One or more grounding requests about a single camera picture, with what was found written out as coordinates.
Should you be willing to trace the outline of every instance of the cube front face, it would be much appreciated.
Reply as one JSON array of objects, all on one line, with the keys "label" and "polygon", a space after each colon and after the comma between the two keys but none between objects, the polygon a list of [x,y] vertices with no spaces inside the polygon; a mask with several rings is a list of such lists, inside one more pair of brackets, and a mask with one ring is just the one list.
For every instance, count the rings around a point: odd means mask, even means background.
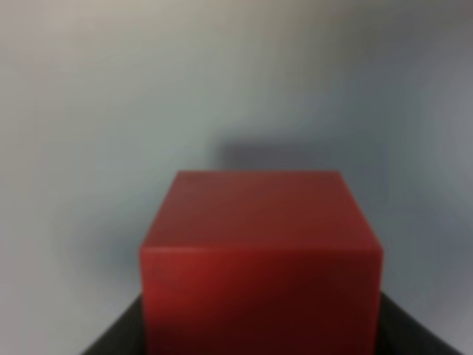
[{"label": "cube front face", "polygon": [[182,173],[140,260],[151,355],[373,352],[382,249],[338,174]]},{"label": "cube front face", "polygon": [[150,354],[367,355],[381,255],[142,252]]}]

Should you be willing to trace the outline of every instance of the white wall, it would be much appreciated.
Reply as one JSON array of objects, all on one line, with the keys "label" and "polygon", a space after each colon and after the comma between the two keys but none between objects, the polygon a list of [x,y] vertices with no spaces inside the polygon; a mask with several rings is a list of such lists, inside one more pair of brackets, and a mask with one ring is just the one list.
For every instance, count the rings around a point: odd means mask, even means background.
[{"label": "white wall", "polygon": [[473,352],[471,5],[350,2],[3,1],[2,354],[85,349],[175,171],[212,167],[341,169],[384,290]]}]

